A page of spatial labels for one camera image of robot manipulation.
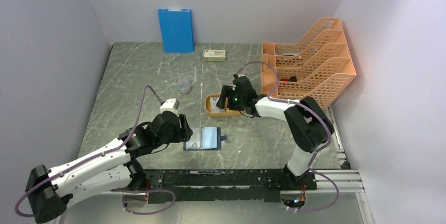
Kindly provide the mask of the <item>white VIP credit card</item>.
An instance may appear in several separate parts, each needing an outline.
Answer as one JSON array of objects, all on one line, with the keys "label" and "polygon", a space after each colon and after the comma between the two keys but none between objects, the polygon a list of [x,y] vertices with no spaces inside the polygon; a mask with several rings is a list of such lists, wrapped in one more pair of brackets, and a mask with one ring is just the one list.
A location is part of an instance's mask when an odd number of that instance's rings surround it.
[{"label": "white VIP credit card", "polygon": [[212,113],[225,113],[226,110],[224,108],[219,108],[216,106],[211,106],[211,112]]}]

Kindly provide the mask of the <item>blue card holder wallet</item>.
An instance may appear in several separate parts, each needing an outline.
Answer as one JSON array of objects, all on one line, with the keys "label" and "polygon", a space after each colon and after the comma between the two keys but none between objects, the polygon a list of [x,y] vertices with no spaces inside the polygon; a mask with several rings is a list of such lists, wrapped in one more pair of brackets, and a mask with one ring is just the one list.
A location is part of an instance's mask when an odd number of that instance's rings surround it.
[{"label": "blue card holder wallet", "polygon": [[221,134],[220,127],[201,127],[201,131],[202,148],[195,150],[186,150],[184,143],[184,151],[220,150],[221,143],[227,139],[227,134]]}]

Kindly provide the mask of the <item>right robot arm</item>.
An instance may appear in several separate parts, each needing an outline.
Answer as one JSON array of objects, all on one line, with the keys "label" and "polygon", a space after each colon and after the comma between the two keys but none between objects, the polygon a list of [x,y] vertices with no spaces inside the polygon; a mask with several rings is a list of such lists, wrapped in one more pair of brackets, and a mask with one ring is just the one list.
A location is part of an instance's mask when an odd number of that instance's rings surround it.
[{"label": "right robot arm", "polygon": [[284,183],[297,189],[304,182],[320,149],[330,144],[335,129],[316,100],[307,96],[300,101],[258,94],[246,76],[235,76],[232,85],[223,85],[217,107],[245,113],[252,118],[274,118],[285,121],[296,148],[284,167]]}]

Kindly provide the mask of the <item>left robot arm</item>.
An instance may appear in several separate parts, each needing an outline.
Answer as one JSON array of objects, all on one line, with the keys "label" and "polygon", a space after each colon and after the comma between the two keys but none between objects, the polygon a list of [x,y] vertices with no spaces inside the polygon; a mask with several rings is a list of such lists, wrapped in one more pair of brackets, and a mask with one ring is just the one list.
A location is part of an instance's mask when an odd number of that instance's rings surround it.
[{"label": "left robot arm", "polygon": [[47,223],[74,204],[109,190],[149,188],[138,158],[193,135],[186,115],[164,111],[153,121],[128,128],[117,138],[79,159],[59,167],[39,165],[31,170],[25,196],[36,223]]}]

